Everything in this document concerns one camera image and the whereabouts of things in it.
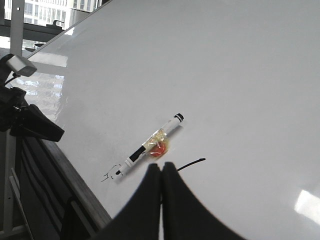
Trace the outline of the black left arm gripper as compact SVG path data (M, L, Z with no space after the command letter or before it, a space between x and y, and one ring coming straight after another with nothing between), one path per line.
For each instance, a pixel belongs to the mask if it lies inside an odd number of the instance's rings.
M64 130L49 120L35 104L25 100L18 87L0 88L0 131L14 137L35 137L58 142Z

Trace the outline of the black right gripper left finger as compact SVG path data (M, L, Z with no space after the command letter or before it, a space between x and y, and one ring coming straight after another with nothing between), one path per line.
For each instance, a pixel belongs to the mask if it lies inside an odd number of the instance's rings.
M157 240L159 238L161 201L161 170L153 163L139 187L115 216L93 240Z

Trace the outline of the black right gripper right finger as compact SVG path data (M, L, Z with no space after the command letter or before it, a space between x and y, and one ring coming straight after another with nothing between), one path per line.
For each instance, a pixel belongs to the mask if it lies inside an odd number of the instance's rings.
M242 240L196 198L172 162L161 173L165 240Z

